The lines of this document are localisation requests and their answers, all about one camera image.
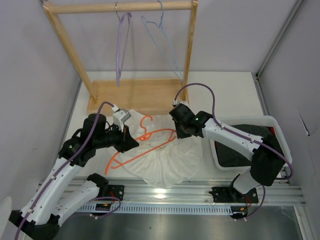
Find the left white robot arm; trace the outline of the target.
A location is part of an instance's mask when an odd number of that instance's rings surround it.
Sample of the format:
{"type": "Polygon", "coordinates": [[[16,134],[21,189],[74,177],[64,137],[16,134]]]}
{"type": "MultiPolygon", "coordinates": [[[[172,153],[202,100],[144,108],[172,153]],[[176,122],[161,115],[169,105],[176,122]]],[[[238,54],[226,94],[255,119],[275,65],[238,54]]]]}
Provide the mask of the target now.
{"type": "Polygon", "coordinates": [[[121,202],[109,186],[109,181],[98,173],[89,175],[81,187],[65,199],[65,189],[98,149],[115,148],[124,153],[139,146],[125,124],[131,114],[117,110],[113,123],[108,124],[103,114],[90,114],[79,128],[64,142],[55,164],[34,197],[20,210],[13,210],[9,221],[18,233],[23,232],[33,240],[52,240],[62,224],[80,207],[91,200],[121,202]]]}

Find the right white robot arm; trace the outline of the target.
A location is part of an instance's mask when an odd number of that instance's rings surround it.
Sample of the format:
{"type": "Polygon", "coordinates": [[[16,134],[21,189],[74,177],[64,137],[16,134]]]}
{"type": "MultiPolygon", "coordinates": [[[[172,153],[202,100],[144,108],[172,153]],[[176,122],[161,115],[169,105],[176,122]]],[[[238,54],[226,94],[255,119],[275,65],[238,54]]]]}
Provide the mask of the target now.
{"type": "Polygon", "coordinates": [[[275,139],[262,137],[236,129],[218,120],[215,115],[200,111],[194,114],[183,103],[169,112],[179,139],[191,136],[206,138],[221,143],[251,161],[251,167],[237,176],[228,189],[228,196],[239,202],[258,186],[271,186],[281,169],[290,162],[274,147],[275,139]]]}

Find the white pleated skirt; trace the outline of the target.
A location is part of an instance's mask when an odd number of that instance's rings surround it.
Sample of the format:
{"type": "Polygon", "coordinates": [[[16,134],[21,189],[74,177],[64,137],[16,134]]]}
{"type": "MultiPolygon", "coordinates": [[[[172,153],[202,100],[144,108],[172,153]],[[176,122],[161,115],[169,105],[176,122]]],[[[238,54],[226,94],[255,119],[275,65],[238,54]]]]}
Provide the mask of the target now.
{"type": "Polygon", "coordinates": [[[196,174],[203,158],[199,138],[178,139],[169,115],[129,112],[131,117],[126,125],[139,146],[124,153],[109,148],[111,158],[104,171],[106,175],[124,168],[153,188],[170,189],[196,174]]]}

